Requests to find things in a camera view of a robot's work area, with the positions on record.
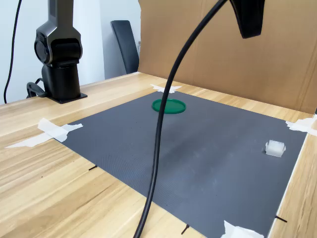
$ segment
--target cardboard backdrop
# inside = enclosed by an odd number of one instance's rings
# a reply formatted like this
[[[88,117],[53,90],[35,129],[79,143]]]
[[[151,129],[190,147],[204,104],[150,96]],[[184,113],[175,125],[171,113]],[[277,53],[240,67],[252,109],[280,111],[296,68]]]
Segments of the cardboard backdrop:
[[[139,0],[139,71],[168,78],[216,0]],[[175,80],[307,113],[317,107],[317,1],[266,0],[260,36],[242,39],[228,1],[187,52]]]

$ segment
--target wood grain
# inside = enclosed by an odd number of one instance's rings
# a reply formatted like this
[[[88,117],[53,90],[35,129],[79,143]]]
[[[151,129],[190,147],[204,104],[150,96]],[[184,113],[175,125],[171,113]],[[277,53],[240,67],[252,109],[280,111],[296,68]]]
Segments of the wood grain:
[[[133,236],[145,197],[100,168],[49,140],[35,147],[6,146],[41,133],[41,118],[63,125],[154,92],[150,84],[165,79],[135,73],[82,87],[88,98],[60,105],[46,98],[31,98],[0,106],[0,237],[127,237]],[[187,84],[178,91],[295,122],[311,117]],[[317,138],[308,136],[271,236],[317,237]],[[144,238],[202,238],[192,228],[152,204]]]

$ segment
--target black chair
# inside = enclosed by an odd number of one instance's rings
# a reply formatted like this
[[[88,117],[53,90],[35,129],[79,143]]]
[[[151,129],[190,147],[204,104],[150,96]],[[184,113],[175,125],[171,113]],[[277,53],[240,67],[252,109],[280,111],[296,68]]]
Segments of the black chair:
[[[111,25],[119,43],[127,74],[137,72],[139,67],[139,56],[130,22],[112,21]]]

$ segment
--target black cable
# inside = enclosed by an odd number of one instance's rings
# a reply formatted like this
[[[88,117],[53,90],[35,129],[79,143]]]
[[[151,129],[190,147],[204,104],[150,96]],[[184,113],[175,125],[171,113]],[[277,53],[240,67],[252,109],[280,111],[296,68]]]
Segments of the black cable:
[[[38,78],[38,79],[35,81],[35,84],[38,84],[40,81],[42,81],[42,78]]]
[[[13,34],[12,34],[12,45],[11,45],[10,70],[9,70],[8,80],[6,81],[6,85],[5,85],[4,93],[3,93],[4,103],[6,103],[6,91],[7,91],[7,89],[8,89],[9,82],[10,82],[10,79],[11,79],[12,66],[13,66],[13,53],[14,53],[14,38],[15,38],[16,24],[17,24],[17,22],[18,22],[18,17],[19,17],[19,11],[20,11],[20,7],[21,7],[21,2],[22,2],[22,0],[19,0],[18,7],[17,7],[17,9],[16,9],[16,14],[15,14],[15,21],[14,21]]]
[[[139,238],[141,236],[145,221],[147,219],[153,194],[154,194],[154,188],[155,188],[155,183],[157,180],[157,174],[158,174],[158,166],[159,166],[159,146],[160,146],[160,135],[162,131],[162,124],[163,124],[163,117],[164,117],[164,111],[165,111],[165,106],[166,106],[166,101],[168,97],[168,93],[170,90],[170,87],[172,85],[174,76],[177,72],[177,69],[182,62],[186,52],[194,42],[194,40],[197,38],[199,33],[203,30],[203,28],[208,24],[208,22],[212,19],[212,17],[219,11],[219,9],[226,3],[227,0],[219,0],[213,8],[207,13],[207,15],[203,18],[203,20],[199,23],[199,25],[196,27],[196,29],[193,31],[191,36],[188,38],[186,41],[185,45],[183,46],[182,50],[180,51],[179,55],[176,58],[176,61],[173,65],[173,68],[169,74],[169,77],[166,82],[166,86],[164,89],[161,105],[159,108],[159,113],[158,113],[158,123],[157,123],[157,131],[155,135],[155,148],[154,148],[154,160],[153,160],[153,168],[152,168],[152,176],[151,176],[151,182],[150,182],[150,188],[147,196],[147,200],[144,205],[143,213],[141,216],[141,219],[139,221],[138,227],[135,231],[135,234],[133,238]]]

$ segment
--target green disc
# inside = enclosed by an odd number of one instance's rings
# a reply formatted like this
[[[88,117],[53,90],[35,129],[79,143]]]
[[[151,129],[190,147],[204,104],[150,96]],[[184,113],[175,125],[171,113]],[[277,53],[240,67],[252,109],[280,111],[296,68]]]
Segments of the green disc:
[[[152,108],[159,112],[159,107],[162,99],[157,99],[152,103]],[[177,99],[167,99],[166,106],[165,106],[165,114],[177,114],[182,113],[186,110],[186,104],[182,101]]]

